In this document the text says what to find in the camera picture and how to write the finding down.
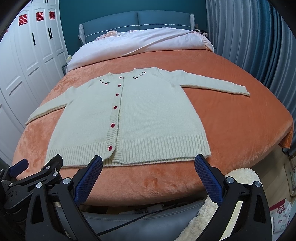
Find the cream knit cardigan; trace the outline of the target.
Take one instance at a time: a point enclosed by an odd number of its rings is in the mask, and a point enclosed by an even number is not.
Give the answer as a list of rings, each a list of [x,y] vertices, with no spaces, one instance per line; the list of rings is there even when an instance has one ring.
[[[70,87],[38,107],[32,122],[62,109],[46,160],[89,164],[98,155],[107,167],[191,161],[211,156],[203,124],[184,88],[249,96],[246,87],[182,70],[134,69]]]

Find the white fluffy rug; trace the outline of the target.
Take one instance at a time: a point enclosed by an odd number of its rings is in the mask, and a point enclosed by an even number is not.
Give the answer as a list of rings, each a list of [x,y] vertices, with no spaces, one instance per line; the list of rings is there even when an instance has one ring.
[[[250,168],[239,168],[233,170],[225,175],[225,177],[229,176],[234,178],[237,183],[242,184],[251,185],[255,181],[261,181],[258,174]],[[238,219],[242,204],[242,201],[238,201],[236,203],[231,219],[220,240],[223,240],[230,236]],[[204,204],[199,209],[197,216],[189,222],[188,226],[181,232],[176,240],[196,240],[201,235],[205,227],[208,225],[211,218],[214,216],[217,208],[218,204],[212,202],[211,198],[207,196]]]

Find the orange plush bed blanket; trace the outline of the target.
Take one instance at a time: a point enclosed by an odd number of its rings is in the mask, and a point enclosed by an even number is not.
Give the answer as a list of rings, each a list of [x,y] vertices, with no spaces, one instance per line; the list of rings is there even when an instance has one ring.
[[[187,88],[185,93],[206,131],[212,166],[228,173],[250,168],[277,145],[292,143],[293,119],[283,104],[257,79],[227,59],[207,50],[147,52],[111,59],[70,71],[46,101],[71,86],[107,73],[157,67],[209,76],[243,85],[250,96]],[[104,168],[88,196],[88,205],[126,206],[169,201],[197,194],[203,185],[191,161]]]

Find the floral pink white box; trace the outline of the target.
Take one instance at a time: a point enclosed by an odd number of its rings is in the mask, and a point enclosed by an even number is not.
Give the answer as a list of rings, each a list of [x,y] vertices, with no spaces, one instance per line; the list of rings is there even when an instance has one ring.
[[[269,208],[273,224],[273,234],[282,232],[290,222],[291,204],[287,199],[274,204]]]

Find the white wardrobe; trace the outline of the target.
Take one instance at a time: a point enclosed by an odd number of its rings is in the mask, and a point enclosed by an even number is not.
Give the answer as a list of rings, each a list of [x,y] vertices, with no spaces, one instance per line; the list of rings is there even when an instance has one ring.
[[[1,39],[1,160],[11,165],[29,115],[65,75],[58,0],[29,1]]]

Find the pink white duvet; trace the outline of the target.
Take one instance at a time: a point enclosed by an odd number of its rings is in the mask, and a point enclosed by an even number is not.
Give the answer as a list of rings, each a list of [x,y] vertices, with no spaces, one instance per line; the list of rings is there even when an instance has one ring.
[[[114,58],[168,50],[208,50],[212,43],[192,30],[169,27],[127,32],[109,31],[83,45],[71,58],[66,72]]]

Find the blue upholstered headboard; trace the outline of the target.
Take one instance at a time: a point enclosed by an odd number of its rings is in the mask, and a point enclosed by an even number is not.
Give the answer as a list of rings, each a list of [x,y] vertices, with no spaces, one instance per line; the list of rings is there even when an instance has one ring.
[[[127,32],[161,27],[194,30],[195,17],[193,14],[178,11],[129,11],[80,24],[78,37],[85,45],[108,31]]]

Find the grey blue curtain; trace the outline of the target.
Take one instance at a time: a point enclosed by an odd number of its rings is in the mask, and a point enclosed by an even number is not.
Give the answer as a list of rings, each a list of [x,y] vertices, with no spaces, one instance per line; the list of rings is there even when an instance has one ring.
[[[268,1],[206,1],[216,54],[265,85],[295,117],[295,36]]]

